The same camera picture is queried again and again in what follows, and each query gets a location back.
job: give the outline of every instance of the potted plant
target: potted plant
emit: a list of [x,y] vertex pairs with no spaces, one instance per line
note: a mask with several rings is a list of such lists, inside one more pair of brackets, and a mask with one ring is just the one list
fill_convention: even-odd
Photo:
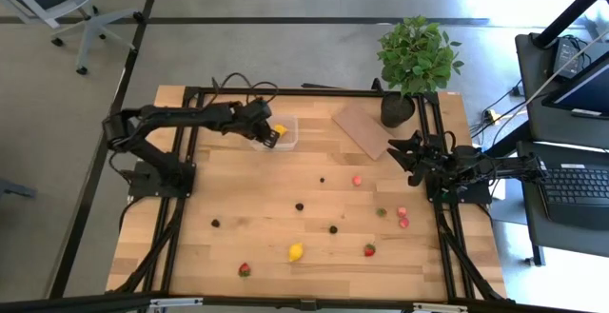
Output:
[[461,45],[451,42],[439,23],[427,25],[424,17],[404,18],[393,31],[379,42],[383,50],[377,52],[383,60],[382,78],[400,92],[388,92],[381,103],[381,121],[386,127],[397,127],[415,112],[410,95],[446,88],[452,70],[461,75],[463,62],[456,61],[459,53],[450,48]]

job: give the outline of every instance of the green leaves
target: green leaves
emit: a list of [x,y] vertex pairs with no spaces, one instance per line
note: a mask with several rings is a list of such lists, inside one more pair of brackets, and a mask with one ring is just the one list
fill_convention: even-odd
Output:
[[383,62],[382,78],[389,88],[400,88],[402,95],[446,88],[452,71],[461,74],[463,62],[457,60],[460,42],[450,41],[440,24],[422,16],[404,18],[403,24],[379,39],[377,52]]

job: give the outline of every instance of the laptop keyboard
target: laptop keyboard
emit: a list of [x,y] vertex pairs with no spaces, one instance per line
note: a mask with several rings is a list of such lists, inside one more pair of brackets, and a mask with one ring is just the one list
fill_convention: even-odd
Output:
[[609,205],[609,171],[548,168],[540,186],[550,205]]

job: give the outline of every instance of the cardboard piece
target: cardboard piece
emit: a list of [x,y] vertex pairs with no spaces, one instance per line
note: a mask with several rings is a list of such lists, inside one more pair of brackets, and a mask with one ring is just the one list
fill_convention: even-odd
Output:
[[375,161],[389,147],[387,141],[393,138],[355,104],[348,104],[332,119]]

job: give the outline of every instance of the monitor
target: monitor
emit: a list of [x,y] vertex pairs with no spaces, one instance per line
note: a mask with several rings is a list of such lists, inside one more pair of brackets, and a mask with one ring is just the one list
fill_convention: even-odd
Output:
[[543,104],[578,115],[609,117],[609,52],[550,93]]

